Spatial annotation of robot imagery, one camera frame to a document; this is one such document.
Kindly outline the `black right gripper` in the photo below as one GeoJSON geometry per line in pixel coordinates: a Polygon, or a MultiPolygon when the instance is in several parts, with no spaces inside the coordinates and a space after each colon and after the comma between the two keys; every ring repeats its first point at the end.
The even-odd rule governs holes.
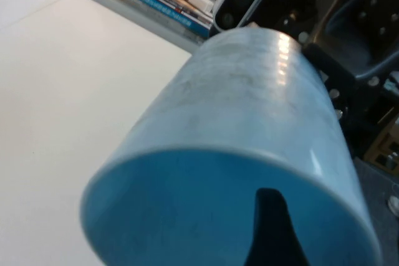
{"type": "MultiPolygon", "coordinates": [[[[316,22],[316,0],[260,0],[244,25],[274,29],[303,44],[316,22]]],[[[327,76],[324,84],[333,106],[347,116],[355,81],[339,60],[340,54],[326,45],[306,43],[304,55],[327,76]]]]}

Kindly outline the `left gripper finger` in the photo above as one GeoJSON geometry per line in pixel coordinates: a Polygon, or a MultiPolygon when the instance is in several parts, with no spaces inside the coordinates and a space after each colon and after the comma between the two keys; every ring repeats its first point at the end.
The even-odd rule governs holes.
{"type": "Polygon", "coordinates": [[[276,189],[256,192],[253,240],[246,265],[309,265],[298,241],[283,195],[276,189]]]}

